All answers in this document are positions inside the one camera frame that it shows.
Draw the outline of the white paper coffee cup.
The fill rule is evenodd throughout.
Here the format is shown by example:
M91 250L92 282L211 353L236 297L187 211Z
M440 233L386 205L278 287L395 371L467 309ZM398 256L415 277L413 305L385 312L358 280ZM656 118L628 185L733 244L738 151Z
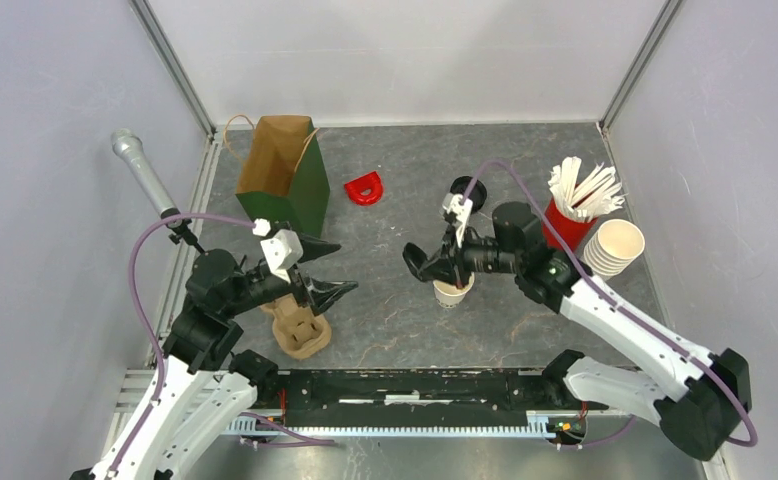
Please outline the white paper coffee cup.
M474 273L470 275L468 283L461 288L445 282L434 280L432 281L432 285L435 299L437 303L443 308L454 308L463 301L468 292L472 289L474 283Z

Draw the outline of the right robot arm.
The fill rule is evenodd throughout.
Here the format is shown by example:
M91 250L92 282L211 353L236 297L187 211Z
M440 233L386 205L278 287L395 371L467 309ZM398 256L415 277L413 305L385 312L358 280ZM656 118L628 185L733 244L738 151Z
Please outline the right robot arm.
M749 363L741 354L715 353L676 334L587 265L548 246L543 221L529 204L499 205L491 237L469 226L471 209L471 201L450 196L438 249L426 254L413 243L404 246L402 258L417 280L462 289L476 274L510 274L526 298L590 330L636 366L612 367L566 350L545 370L542 392L550 405L567 408L579 400L624 411L700 461L733 442L738 426L753 426Z

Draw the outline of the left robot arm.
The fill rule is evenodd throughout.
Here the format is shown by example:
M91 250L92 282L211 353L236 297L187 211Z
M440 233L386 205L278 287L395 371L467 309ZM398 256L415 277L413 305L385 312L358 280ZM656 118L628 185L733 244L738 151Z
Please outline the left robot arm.
M95 466L72 478L181 479L240 414L277 399L277 365L252 350L231 353L243 334L236 316L288 295L322 314L358 284L315 280L297 267L338 251L338 243L278 228L261 245L264 257L250 270L224 249L196 258L130 424Z

